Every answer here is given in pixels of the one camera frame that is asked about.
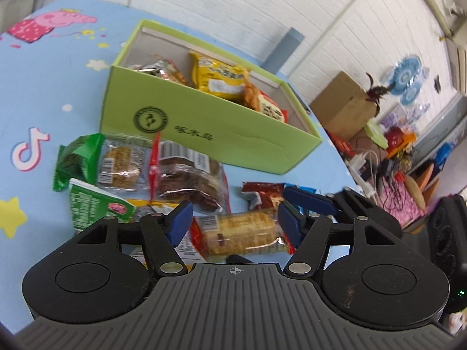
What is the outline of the clear wrapped cracker packet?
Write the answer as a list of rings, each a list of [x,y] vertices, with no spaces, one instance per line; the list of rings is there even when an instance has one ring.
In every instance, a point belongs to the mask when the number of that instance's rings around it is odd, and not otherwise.
[[[197,216],[189,234],[194,248],[208,262],[220,262],[230,255],[295,252],[279,225],[276,209]]]

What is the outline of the red cracker snack bag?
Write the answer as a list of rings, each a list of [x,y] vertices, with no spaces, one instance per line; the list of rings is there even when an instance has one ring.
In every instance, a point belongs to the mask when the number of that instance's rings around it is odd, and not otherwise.
[[[253,83],[245,84],[243,105],[276,121],[287,123],[288,112],[282,110],[273,99]]]

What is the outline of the brown chocolate snack packet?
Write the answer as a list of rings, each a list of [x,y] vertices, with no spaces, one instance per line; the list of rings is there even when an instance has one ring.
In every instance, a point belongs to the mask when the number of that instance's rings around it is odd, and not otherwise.
[[[242,197],[250,210],[277,209],[283,201],[284,183],[243,182]]]

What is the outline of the blue cookie packet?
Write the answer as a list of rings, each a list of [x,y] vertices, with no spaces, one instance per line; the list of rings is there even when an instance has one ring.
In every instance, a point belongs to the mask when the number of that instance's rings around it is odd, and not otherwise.
[[[308,186],[298,186],[298,185],[292,184],[292,183],[285,183],[284,188],[287,188],[287,187],[297,188],[297,189],[303,190],[303,191],[311,193],[311,194],[315,194],[317,192],[317,190],[315,188],[308,187]]]

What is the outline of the pink patterned cloth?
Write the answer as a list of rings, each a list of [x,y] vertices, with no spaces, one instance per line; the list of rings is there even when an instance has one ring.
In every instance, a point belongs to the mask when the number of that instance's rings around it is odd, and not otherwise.
[[[395,217],[402,229],[426,214],[416,205],[404,182],[388,182],[385,178],[378,182],[378,205]]]

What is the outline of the blue paper flower decoration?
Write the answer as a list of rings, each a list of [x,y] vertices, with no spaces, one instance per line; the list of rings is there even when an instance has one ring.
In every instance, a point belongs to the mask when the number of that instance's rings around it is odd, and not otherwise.
[[[422,64],[418,55],[408,55],[389,67],[380,77],[385,86],[393,86],[390,93],[399,98],[401,105],[408,107],[418,98],[430,69]]]

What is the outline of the galette waffle snack clear bag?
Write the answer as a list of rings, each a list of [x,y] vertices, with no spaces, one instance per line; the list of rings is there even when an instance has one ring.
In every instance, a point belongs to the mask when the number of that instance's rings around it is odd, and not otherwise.
[[[139,65],[134,64],[128,67],[130,70],[135,70],[142,74],[149,74],[156,78],[161,78],[163,80],[176,82],[180,85],[188,86],[184,75],[177,68],[175,63],[171,59],[166,59],[160,56],[157,56],[154,61]]]

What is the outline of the peppa pig blue tablecloth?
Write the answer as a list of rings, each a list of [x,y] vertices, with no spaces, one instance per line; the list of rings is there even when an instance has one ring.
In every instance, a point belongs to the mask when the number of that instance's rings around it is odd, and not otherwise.
[[[12,332],[32,322],[24,275],[74,236],[69,194],[52,188],[59,146],[100,132],[111,65],[139,22],[156,21],[256,65],[186,26],[111,2],[57,0],[38,14],[65,14],[68,23],[33,43],[1,35],[1,323]],[[223,164],[235,213],[247,208],[240,194],[246,181],[292,183],[321,194],[354,186],[324,129],[306,112],[322,142],[289,172]]]

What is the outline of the green wrapped snack packet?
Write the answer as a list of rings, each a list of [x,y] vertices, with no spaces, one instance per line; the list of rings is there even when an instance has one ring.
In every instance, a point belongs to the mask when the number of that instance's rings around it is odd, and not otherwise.
[[[59,146],[52,188],[62,191],[76,179],[103,189],[149,188],[151,142],[124,134],[89,134]]]

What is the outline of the yellow egg yolk pie bag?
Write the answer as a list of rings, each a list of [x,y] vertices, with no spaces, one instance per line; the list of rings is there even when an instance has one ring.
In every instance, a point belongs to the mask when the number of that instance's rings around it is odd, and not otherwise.
[[[245,94],[249,70],[243,66],[231,66],[198,52],[191,52],[191,79],[201,92],[212,96],[240,101]]]

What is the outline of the brown cardboard box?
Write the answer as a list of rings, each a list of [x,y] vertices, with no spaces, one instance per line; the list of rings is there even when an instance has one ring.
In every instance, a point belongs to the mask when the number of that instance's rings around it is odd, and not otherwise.
[[[328,132],[351,140],[373,117],[375,102],[345,72],[340,71],[309,107]]]

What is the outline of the grey cylindrical bottle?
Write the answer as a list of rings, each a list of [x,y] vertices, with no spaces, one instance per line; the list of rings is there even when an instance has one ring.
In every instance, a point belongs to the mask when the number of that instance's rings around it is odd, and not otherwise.
[[[277,74],[304,39],[301,32],[291,27],[263,61],[261,68],[271,74]]]

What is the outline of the green flat snack packet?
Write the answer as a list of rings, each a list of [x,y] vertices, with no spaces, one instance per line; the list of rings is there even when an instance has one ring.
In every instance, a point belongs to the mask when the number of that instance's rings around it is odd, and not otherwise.
[[[127,223],[135,213],[135,206],[127,200],[76,178],[69,182],[69,200],[71,219],[78,232],[105,216]]]

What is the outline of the green cardboard box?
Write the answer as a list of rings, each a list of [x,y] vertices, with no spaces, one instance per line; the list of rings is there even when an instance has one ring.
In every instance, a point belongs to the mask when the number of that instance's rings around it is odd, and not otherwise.
[[[287,112],[281,123],[238,103],[134,70],[156,56],[174,61],[188,77],[198,53],[231,66],[243,66],[250,80]],[[280,78],[215,45],[142,20],[111,65],[100,118],[104,134],[165,139],[238,167],[282,175],[322,142],[292,88]]]

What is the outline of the red dates clear packet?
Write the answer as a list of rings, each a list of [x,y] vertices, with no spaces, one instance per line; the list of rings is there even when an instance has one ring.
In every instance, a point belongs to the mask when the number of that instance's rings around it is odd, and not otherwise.
[[[230,213],[223,165],[157,134],[150,153],[150,199],[190,201],[201,213]]]

